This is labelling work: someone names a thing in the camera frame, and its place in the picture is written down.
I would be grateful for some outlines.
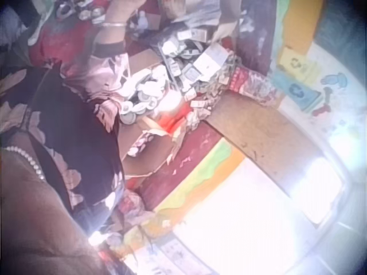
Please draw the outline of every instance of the red package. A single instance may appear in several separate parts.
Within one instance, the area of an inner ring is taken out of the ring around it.
[[[234,69],[228,89],[265,106],[275,104],[278,95],[278,90],[266,76],[241,65]]]

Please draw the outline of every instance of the sleeve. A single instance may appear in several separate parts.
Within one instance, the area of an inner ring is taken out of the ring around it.
[[[90,105],[107,132],[112,131],[124,100],[119,89],[121,79],[127,77],[126,71],[128,55],[124,42],[95,44],[86,63],[75,63],[67,68],[61,66],[65,85]]]

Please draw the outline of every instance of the woman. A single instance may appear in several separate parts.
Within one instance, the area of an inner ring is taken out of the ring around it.
[[[99,270],[100,263],[71,217],[90,235],[123,192],[117,90],[125,25],[143,3],[111,2],[93,55],[72,77],[2,68],[3,75],[13,73],[0,83],[1,256],[9,274],[27,267],[34,271],[27,274],[104,274],[83,271],[89,264]]]

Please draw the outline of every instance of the necklace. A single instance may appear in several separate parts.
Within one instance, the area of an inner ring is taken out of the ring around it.
[[[42,173],[41,167],[39,167],[39,165],[37,165],[36,161],[26,151],[24,151],[23,149],[20,149],[17,146],[8,146],[8,147],[5,147],[4,150],[9,151],[9,152],[16,152],[16,153],[20,154],[33,167],[33,169],[35,170],[37,176],[41,180],[45,179],[45,176]]]

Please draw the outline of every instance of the bracelet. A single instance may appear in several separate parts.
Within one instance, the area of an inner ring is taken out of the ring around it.
[[[124,22],[116,22],[116,23],[109,23],[109,22],[103,22],[101,23],[102,27],[123,27],[125,28],[127,26]]]

